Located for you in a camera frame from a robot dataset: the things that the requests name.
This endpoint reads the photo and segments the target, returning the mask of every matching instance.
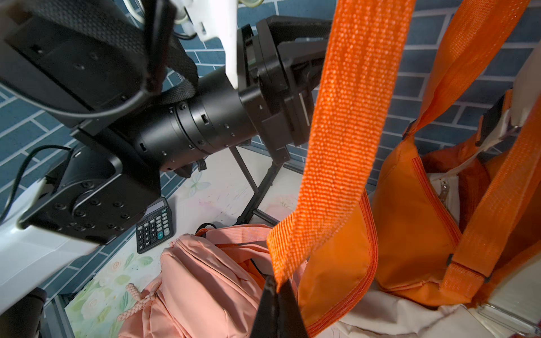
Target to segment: pink backpack strap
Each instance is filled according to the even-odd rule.
[[[208,230],[205,238],[214,245],[266,242],[271,229],[264,224],[243,224]]]

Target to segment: black cylindrical joint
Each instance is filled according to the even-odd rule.
[[[256,135],[225,68],[201,78],[195,97],[154,106],[138,120],[132,145],[161,171],[175,170]]]

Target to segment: calculator display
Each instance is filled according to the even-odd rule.
[[[143,216],[143,217],[145,217],[145,216],[147,216],[148,214],[150,214],[150,213],[152,213],[152,212],[154,212],[154,211],[156,211],[156,210],[158,210],[158,209],[164,207],[165,205],[166,205],[166,204],[165,204],[163,201],[159,201],[158,203],[156,203],[156,204],[154,204],[154,205],[148,207],[147,212],[144,213],[144,216]]]

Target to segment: white plastic part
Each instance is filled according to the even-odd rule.
[[[171,0],[177,8],[186,7],[201,41],[219,38],[226,53],[226,75],[233,88],[237,77],[237,9],[238,0]]]
[[[53,273],[98,246],[42,228],[23,229],[19,225],[19,219],[35,203],[43,184],[44,180],[37,181],[23,192],[0,225],[0,314]]]
[[[193,35],[195,34],[194,25],[190,21],[186,21],[182,23],[182,30],[184,31],[184,34],[186,35]]]
[[[541,94],[541,42],[526,60],[513,83],[511,125],[522,127]]]

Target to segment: bolt hole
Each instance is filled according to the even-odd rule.
[[[41,49],[41,47],[38,46],[37,44],[32,45],[32,47],[30,47],[30,49],[33,50],[34,52],[38,53],[38,54],[43,54],[43,49]]]

